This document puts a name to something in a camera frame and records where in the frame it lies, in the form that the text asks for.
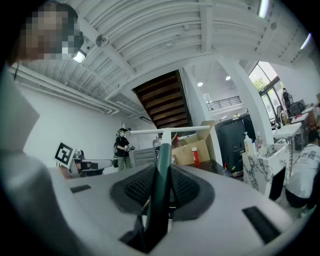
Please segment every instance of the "spray bottle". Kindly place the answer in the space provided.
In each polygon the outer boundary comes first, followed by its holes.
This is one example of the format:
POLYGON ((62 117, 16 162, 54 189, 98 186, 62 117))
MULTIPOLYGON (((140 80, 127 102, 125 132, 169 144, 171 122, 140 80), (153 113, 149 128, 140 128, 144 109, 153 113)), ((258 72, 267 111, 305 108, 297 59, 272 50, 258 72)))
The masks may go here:
POLYGON ((256 149, 258 152, 260 152, 263 149, 260 131, 257 131, 256 134, 257 134, 257 136, 256 136, 256 149))

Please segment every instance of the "black cable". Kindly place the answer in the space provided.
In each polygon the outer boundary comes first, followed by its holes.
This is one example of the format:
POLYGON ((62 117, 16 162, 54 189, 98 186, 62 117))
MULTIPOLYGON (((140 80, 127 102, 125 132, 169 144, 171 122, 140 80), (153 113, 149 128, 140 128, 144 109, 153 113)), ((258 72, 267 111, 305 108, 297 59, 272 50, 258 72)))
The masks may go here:
POLYGON ((20 66, 20 61, 18 62, 18 66, 15 69, 13 80, 16 80, 16 77, 17 77, 17 74, 18 74, 18 70, 19 70, 19 66, 20 66))

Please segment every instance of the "cardboard box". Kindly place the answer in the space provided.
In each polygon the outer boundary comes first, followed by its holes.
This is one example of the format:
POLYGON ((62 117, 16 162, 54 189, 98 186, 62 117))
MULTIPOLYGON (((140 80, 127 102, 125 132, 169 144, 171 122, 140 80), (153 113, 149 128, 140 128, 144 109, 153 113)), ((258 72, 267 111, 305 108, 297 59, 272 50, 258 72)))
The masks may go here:
POLYGON ((209 129, 199 130, 196 136, 192 136, 190 141, 194 141, 187 145, 172 149, 171 154, 175 156, 175 163, 178 165, 191 165, 194 163, 194 157, 192 155, 192 148, 197 148, 199 161, 205 162, 210 159, 215 159, 213 144, 210 135, 210 131, 214 126, 214 121, 203 121, 201 126, 210 126, 209 129))
POLYGON ((171 154, 175 156, 175 163, 183 166, 193 164, 195 161, 192 155, 192 148, 197 148, 200 162, 210 160, 206 142, 204 139, 202 139, 197 142, 173 149, 171 154))
POLYGON ((199 138, 198 138, 198 134, 191 134, 187 137, 184 137, 183 139, 181 139, 181 141, 185 144, 190 144, 190 143, 194 143, 194 142, 198 142, 199 138))

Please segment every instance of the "black pants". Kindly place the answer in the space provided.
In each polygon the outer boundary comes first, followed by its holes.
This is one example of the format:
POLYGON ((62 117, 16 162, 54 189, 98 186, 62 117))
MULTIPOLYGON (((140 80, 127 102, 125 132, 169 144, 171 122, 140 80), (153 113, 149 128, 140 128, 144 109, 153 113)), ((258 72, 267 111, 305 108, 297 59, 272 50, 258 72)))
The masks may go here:
POLYGON ((285 104, 285 108, 286 108, 286 112, 288 114, 288 117, 290 118, 291 117, 291 112, 290 112, 291 103, 290 103, 290 101, 286 101, 286 102, 284 102, 284 104, 285 104))
POLYGON ((312 209, 320 199, 320 171, 314 176, 312 192, 309 198, 298 197, 287 189, 285 189, 285 197, 294 208, 301 208, 307 205, 308 209, 312 209))

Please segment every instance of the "desk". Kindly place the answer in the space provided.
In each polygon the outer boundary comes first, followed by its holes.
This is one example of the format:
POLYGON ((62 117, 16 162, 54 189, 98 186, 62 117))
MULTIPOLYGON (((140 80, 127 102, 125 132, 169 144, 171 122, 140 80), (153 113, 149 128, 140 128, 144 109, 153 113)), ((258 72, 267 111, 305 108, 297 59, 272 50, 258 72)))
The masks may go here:
POLYGON ((305 114, 305 113, 309 113, 309 116, 308 116, 308 127, 312 128, 314 126, 317 126, 317 121, 318 121, 317 109, 314 106, 312 106, 312 107, 306 108, 302 112, 302 114, 305 114))
MULTIPOLYGON (((294 158, 294 143, 293 138, 300 130, 300 127, 302 126, 301 122, 297 122, 290 125, 283 126, 280 130, 275 132, 273 134, 273 137, 275 139, 288 139, 289 141, 289 148, 290 148, 290 166, 289 166, 289 175, 291 175, 292 172, 292 165, 293 165, 293 158, 294 158)), ((301 133, 301 142, 303 143, 303 133, 301 133)))
POLYGON ((296 124, 296 123, 299 123, 299 122, 304 122, 307 117, 308 117, 309 113, 304 113, 302 116, 299 116, 297 118, 292 118, 292 121, 291 121, 291 124, 296 124))
MULTIPOLYGON (((187 164, 186 166, 196 167, 194 163, 187 164)), ((232 173, 228 170, 225 170, 220 164, 218 164, 215 160, 203 161, 200 162, 200 167, 198 169, 211 172, 214 174, 219 174, 226 177, 233 177, 232 173)))
POLYGON ((314 107, 311 106, 311 107, 308 107, 306 108, 304 111, 302 111, 302 114, 305 114, 305 113, 309 113, 310 111, 314 110, 314 107))
POLYGON ((302 116, 297 117, 296 119, 293 117, 291 124, 298 124, 301 123, 302 124, 302 146, 306 146, 308 144, 308 116, 309 113, 304 113, 302 116))

